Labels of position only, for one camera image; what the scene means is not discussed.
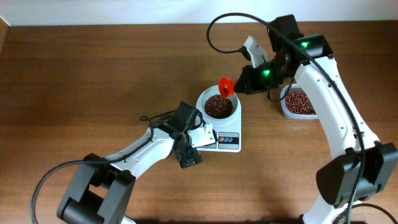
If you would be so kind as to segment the red measuring scoop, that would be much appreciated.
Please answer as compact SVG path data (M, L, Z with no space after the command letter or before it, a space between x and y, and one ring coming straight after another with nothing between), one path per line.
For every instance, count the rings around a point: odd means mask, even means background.
M223 98L229 98L235 94L234 86L236 82L231 78L222 77L218 82L218 89Z

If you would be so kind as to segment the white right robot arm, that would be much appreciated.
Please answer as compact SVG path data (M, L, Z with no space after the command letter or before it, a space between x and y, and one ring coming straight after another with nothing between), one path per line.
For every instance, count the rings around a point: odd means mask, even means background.
M308 96L326 134L332 160L317 171L319 191L302 223L349 223L351 210L384 190L396 164L397 148L383 144L363 121L323 35L304 36L292 15L267 23L275 57L268 59L253 37L240 52L250 61L236 93L262 93L291 78Z

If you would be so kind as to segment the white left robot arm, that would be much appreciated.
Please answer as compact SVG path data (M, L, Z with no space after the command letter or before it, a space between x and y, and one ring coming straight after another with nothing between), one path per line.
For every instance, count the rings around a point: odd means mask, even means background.
M87 155L58 206L58 218L66 223L132 223L125 212L136 179L147 169L172 152L181 168L202 162L188 137L199 114L182 102L122 151L105 158Z

